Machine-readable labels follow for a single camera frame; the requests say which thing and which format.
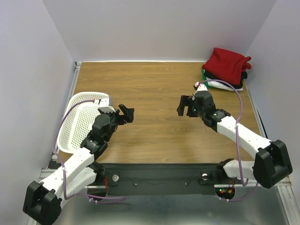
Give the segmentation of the dark red t shirt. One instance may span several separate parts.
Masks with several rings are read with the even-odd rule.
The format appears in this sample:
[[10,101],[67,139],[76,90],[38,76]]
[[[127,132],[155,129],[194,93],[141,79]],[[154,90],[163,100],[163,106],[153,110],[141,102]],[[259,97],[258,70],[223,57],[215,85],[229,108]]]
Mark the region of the dark red t shirt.
[[242,72],[252,67],[250,60],[250,56],[215,47],[202,68],[227,83],[239,85]]

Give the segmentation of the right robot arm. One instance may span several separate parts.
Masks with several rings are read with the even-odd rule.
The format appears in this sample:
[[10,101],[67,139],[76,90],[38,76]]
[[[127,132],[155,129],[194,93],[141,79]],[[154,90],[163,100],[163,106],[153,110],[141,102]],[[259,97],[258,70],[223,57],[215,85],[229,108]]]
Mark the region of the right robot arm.
[[236,121],[223,109],[217,109],[212,95],[198,91],[192,96],[182,95],[177,108],[179,116],[201,118],[203,123],[243,148],[253,161],[228,159],[219,163],[216,179],[226,183],[231,178],[255,180],[264,188],[271,188],[293,172],[286,144],[259,136]]

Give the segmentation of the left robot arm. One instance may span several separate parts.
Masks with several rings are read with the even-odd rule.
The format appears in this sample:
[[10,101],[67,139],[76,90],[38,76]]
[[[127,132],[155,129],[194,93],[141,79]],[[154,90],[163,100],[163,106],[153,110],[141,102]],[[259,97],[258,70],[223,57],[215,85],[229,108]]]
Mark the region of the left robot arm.
[[118,126],[134,120],[134,108],[123,104],[112,112],[106,112],[104,107],[99,107],[98,111],[100,114],[79,149],[41,182],[33,181],[28,185],[22,210],[41,225],[52,225],[66,202],[86,185],[104,181],[102,166],[96,160],[107,149]]

